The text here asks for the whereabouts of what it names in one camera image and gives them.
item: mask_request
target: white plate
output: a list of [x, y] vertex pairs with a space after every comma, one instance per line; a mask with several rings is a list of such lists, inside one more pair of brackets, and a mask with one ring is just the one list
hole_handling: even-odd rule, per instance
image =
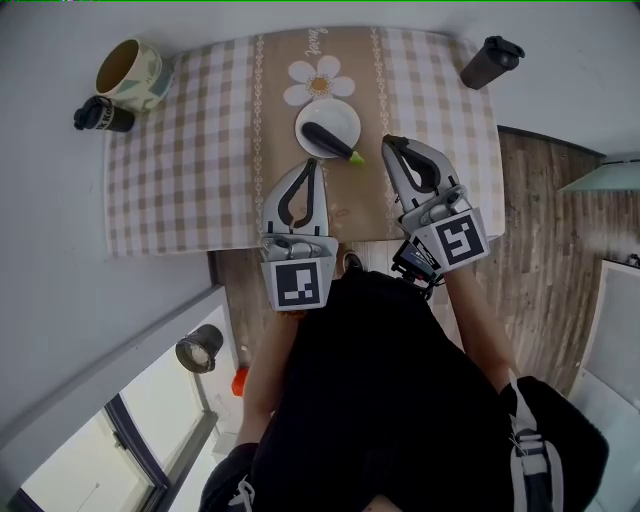
[[360, 118], [350, 105], [333, 98], [312, 101], [298, 114], [295, 130], [302, 148], [318, 158], [336, 158], [337, 155], [319, 148], [302, 135], [302, 125], [308, 121], [318, 123], [351, 148], [360, 138]]

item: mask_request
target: flower center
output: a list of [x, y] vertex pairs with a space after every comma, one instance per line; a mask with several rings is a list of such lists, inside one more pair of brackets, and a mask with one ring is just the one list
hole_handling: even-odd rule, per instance
[[324, 96], [329, 93], [331, 82], [326, 75], [310, 77], [307, 82], [307, 90], [314, 96]]

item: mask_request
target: eggplant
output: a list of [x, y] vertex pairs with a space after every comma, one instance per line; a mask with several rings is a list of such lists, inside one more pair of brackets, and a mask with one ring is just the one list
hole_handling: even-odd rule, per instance
[[352, 148], [347, 146], [333, 133], [326, 128], [323, 128], [318, 123], [307, 121], [302, 125], [301, 132], [309, 142], [313, 142], [316, 146], [329, 151], [334, 155], [338, 155], [352, 164], [364, 163], [364, 160], [357, 151], [354, 151]]

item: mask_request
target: red object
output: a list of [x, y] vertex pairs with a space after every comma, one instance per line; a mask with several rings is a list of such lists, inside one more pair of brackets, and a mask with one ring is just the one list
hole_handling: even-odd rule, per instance
[[244, 395], [244, 383], [247, 381], [247, 375], [249, 374], [249, 368], [239, 368], [236, 372], [236, 376], [231, 382], [231, 392], [235, 396]]

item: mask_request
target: wooden floor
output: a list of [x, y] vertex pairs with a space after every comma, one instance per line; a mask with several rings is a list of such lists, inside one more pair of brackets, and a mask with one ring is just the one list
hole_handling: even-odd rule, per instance
[[[597, 159], [516, 135], [500, 134], [500, 145], [506, 232], [491, 242], [491, 255], [476, 264], [476, 276], [506, 325], [520, 369], [566, 393], [587, 341], [600, 261], [639, 251], [640, 193], [559, 193], [594, 169]], [[399, 242], [352, 246], [370, 269], [388, 272]], [[241, 360], [247, 363], [269, 308], [259, 253], [223, 251], [216, 259]], [[444, 287], [434, 294], [432, 308], [459, 342]]]

